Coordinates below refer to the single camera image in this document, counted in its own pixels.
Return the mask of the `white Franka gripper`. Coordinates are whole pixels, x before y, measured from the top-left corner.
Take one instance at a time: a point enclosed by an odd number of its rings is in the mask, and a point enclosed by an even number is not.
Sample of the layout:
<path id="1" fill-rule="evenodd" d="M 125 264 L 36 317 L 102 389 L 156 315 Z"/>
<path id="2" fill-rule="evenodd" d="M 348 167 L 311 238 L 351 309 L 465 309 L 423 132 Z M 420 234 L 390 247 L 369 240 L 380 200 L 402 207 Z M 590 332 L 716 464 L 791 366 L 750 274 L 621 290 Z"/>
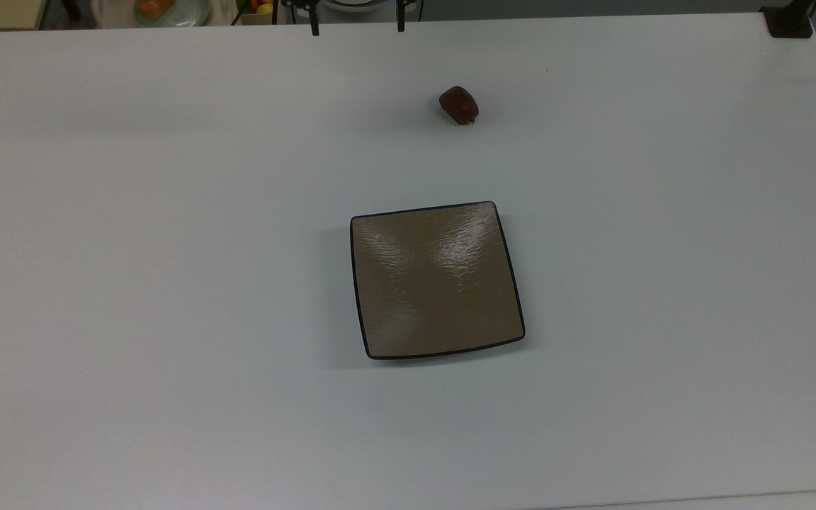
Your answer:
<path id="1" fill-rule="evenodd" d="M 396 7 L 396 29 L 405 31 L 406 10 L 417 10 L 424 1 L 280 1 L 282 6 L 298 10 L 309 10 L 309 23 L 312 35 L 319 35 L 317 9 L 331 10 L 380 10 L 385 7 Z"/>

